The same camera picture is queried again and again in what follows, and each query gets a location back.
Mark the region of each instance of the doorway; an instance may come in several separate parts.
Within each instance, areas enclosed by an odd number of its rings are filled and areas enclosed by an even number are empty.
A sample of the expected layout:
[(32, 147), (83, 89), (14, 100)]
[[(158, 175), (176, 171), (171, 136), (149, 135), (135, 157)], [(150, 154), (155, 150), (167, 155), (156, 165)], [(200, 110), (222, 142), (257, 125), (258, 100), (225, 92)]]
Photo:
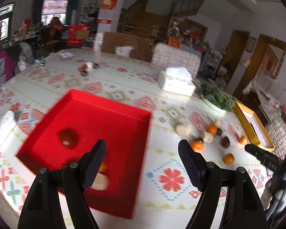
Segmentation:
[[(276, 65), (273, 63), (275, 57), (273, 56), (270, 58), (273, 51), (273, 49), (271, 49), (271, 45), (282, 50), (281, 59)], [(282, 66), (285, 52), (286, 42), (266, 35), (260, 35), (254, 53), (251, 56), (251, 62), (241, 78), (236, 90), (234, 91), (233, 96), (240, 100), (243, 96), (243, 89), (253, 78), (259, 76), (260, 74), (268, 75), (275, 80)]]
[(234, 30), (226, 49), (225, 57), (221, 65), (227, 69), (227, 75), (231, 78), (245, 50), (250, 32)]

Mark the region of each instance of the cardboard box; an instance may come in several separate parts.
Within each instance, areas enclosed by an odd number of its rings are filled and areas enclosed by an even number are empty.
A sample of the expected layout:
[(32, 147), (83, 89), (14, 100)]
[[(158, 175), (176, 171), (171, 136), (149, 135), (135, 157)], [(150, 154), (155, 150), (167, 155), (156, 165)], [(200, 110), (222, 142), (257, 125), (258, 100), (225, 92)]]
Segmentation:
[(77, 40), (84, 40), (84, 39), (87, 39), (89, 37), (89, 33), (90, 31), (87, 30), (87, 31), (77, 31), (75, 34), (76, 34), (76, 39)]

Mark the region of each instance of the cable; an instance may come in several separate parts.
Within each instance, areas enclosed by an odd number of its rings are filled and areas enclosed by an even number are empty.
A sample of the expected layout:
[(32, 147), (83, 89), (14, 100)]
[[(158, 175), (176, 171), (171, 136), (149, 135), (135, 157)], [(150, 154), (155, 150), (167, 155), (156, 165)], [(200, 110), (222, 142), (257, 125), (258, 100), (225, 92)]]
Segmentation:
[(274, 219), (275, 219), (276, 212), (277, 212), (277, 210), (278, 210), (278, 206), (279, 206), (280, 203), (281, 203), (281, 200), (282, 200), (282, 198), (283, 198), (283, 196), (284, 196), (285, 191), (286, 191), (286, 186), (285, 186), (285, 188), (284, 188), (284, 191), (283, 191), (283, 194), (282, 194), (282, 196), (281, 196), (281, 198), (280, 198), (280, 201), (279, 201), (279, 203), (278, 203), (278, 205), (277, 205), (277, 207), (276, 207), (276, 209), (275, 209), (275, 214), (273, 215), (273, 218), (272, 218), (271, 224), (270, 224), (270, 226), (269, 226), (269, 229), (271, 229), (272, 223), (273, 223), (273, 221), (274, 221)]

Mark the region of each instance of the red box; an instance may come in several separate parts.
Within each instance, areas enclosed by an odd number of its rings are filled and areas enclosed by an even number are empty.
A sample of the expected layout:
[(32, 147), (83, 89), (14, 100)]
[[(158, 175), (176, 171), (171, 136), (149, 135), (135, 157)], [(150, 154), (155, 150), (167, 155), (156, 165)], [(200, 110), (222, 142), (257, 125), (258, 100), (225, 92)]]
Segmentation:
[[(35, 174), (40, 167), (57, 170), (79, 160), (98, 139), (105, 140), (108, 188), (89, 188), (84, 195), (90, 207), (131, 219), (150, 117), (148, 111), (72, 89), (36, 126), (17, 157)], [(59, 141), (58, 133), (66, 128), (79, 136), (73, 149)]]
[(83, 40), (76, 39), (77, 31), (87, 31), (88, 27), (86, 25), (75, 25), (69, 26), (69, 35), (67, 39), (67, 45), (81, 45)]

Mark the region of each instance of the red bag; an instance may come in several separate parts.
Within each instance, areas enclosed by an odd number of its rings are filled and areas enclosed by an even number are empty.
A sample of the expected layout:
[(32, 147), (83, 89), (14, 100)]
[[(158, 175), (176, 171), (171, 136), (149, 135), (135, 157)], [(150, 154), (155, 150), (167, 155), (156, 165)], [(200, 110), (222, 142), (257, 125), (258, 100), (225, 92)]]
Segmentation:
[(69, 26), (69, 37), (67, 39), (67, 45), (81, 45), (83, 40), (76, 39), (76, 32), (87, 30), (88, 27), (86, 25)]

